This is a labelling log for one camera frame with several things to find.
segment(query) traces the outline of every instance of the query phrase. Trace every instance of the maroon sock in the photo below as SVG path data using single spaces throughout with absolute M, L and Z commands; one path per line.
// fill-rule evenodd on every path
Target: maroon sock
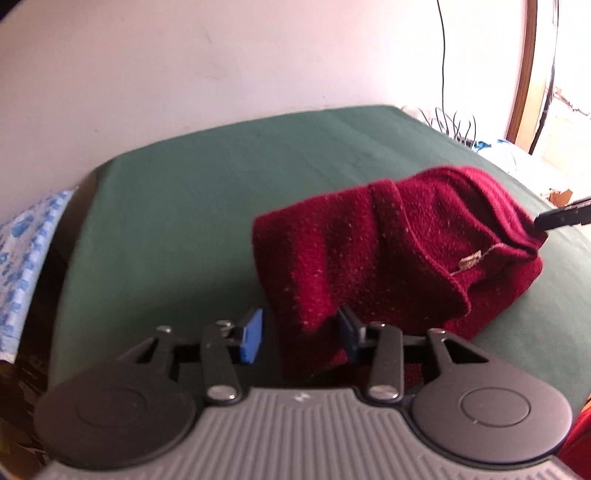
M 287 378 L 342 364 L 336 309 L 470 339 L 540 274 L 546 234 L 490 175 L 438 167 L 255 219 L 256 269 Z

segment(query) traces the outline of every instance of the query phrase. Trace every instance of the green table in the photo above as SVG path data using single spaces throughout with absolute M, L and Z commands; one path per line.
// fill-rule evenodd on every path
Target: green table
M 70 264 L 51 383 L 158 325 L 197 332 L 264 305 L 251 252 L 257 215 L 440 164 L 484 168 L 532 214 L 547 209 L 494 165 L 384 106 L 246 122 L 116 158 L 101 172 Z M 591 248 L 576 228 L 564 228 L 541 255 L 540 278 L 475 343 L 553 384 L 578 411 L 591 387 Z M 276 364 L 268 368 L 277 373 Z

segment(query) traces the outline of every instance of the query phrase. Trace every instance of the red object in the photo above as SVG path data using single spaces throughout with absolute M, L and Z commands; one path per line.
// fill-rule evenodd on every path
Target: red object
M 284 371 L 345 363 L 333 317 L 470 339 L 540 274 L 546 234 L 487 173 L 438 167 L 317 196 L 258 217 L 259 279 L 278 319 Z
M 560 458 L 584 480 L 591 480 L 591 408 L 581 413 L 560 452 Z

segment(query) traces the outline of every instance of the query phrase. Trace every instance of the metal bolt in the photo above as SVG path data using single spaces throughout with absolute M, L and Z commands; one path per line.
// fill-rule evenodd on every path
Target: metal bolt
M 222 336 L 226 338 L 234 328 L 234 324 L 230 320 L 218 320 L 216 325 L 220 327 Z
M 214 385 L 207 389 L 207 396 L 216 401 L 230 401 L 234 400 L 238 392 L 230 385 Z
M 218 327 L 232 328 L 234 324 L 230 320 L 218 320 L 216 322 Z
M 378 401 L 393 401 L 398 398 L 400 392 L 392 385 L 374 385 L 368 391 L 370 397 Z

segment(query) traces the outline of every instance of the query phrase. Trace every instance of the black cable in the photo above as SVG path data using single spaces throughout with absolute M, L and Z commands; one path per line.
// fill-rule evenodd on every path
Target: black cable
M 538 144 L 538 140 L 540 139 L 540 135 L 542 133 L 542 129 L 546 124 L 546 118 L 548 117 L 548 110 L 550 110 L 550 104 L 552 103 L 552 98 L 554 97 L 554 74 L 556 73 L 556 50 L 558 47 L 558 15 L 560 13 L 560 0 L 556 0 L 556 42 L 554 43 L 554 58 L 552 59 L 552 70 L 550 73 L 550 82 L 548 84 L 548 92 L 546 94 L 546 100 L 544 101 L 544 109 L 542 110 L 542 115 L 540 116 L 540 122 L 538 124 L 538 128 L 535 131 L 534 139 L 530 145 L 530 151 L 528 152 L 530 155 L 534 154 L 535 146 Z
M 445 26 L 443 25 L 443 15 L 441 14 L 441 5 L 437 0 L 437 10 L 439 10 L 439 20 L 441 20 L 441 34 L 443 35 L 443 58 L 441 60 L 441 109 L 445 113 L 444 93 L 445 93 Z

